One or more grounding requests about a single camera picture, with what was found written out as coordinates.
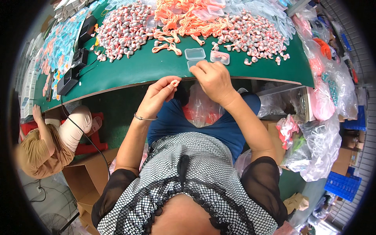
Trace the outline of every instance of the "blue plastic crate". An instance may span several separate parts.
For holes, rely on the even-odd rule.
[[[367,131],[367,128],[365,126],[365,111],[364,106],[359,105],[358,106],[358,119],[357,120],[345,120],[345,122],[342,124],[343,128],[349,129],[349,130],[363,130]]]
[[[362,178],[356,176],[346,177],[331,171],[324,189],[352,202],[360,182],[362,182]]]

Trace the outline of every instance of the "woman's arm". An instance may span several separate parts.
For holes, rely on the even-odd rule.
[[[136,115],[148,119],[156,118],[163,102],[168,102],[174,97],[176,88],[170,84],[173,80],[181,81],[181,78],[177,76],[167,76],[150,85],[144,99],[138,107]],[[116,156],[115,170],[127,169],[138,176],[138,169],[141,163],[150,123],[151,121],[133,118],[127,135]]]
[[[276,151],[268,131],[232,87],[226,67],[220,62],[200,61],[190,71],[196,76],[204,92],[233,116],[252,150],[251,161],[262,156],[269,156],[276,161]]]
[[[45,124],[42,118],[41,107],[39,105],[34,105],[33,107],[33,118],[36,124],[38,125],[41,139],[44,140],[47,146],[48,153],[50,156],[52,156],[55,152],[55,145],[53,143],[50,130],[48,129],[47,125]]]

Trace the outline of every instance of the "red stool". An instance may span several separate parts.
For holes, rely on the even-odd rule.
[[[91,116],[94,117],[100,117],[100,119],[104,120],[104,116],[102,112],[99,113],[92,113]],[[25,124],[21,124],[22,131],[25,135],[29,133],[29,131],[37,128],[38,125],[35,121],[30,121]],[[100,150],[106,150],[108,149],[107,143],[101,143],[99,140],[99,134],[98,131],[94,132],[89,138],[91,138],[91,141],[95,146]],[[78,144],[75,155],[85,154],[85,153],[96,153],[97,149],[92,144]]]

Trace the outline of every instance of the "person's hand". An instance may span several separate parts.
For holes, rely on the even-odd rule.
[[[163,102],[169,102],[174,98],[177,88],[170,84],[173,80],[180,82],[182,79],[177,76],[167,76],[150,85],[136,115],[142,118],[155,118],[162,108]]]
[[[43,121],[41,107],[39,105],[34,105],[33,107],[33,118],[36,123]]]
[[[190,68],[202,90],[222,107],[230,104],[238,95],[232,87],[229,71],[221,62],[199,61]]]

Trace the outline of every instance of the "woman's left hand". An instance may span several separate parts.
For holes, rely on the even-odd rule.
[[[170,84],[173,80],[181,81],[182,79],[177,76],[167,76],[150,85],[136,115],[142,118],[155,118],[163,102],[169,102],[177,91],[177,88]]]

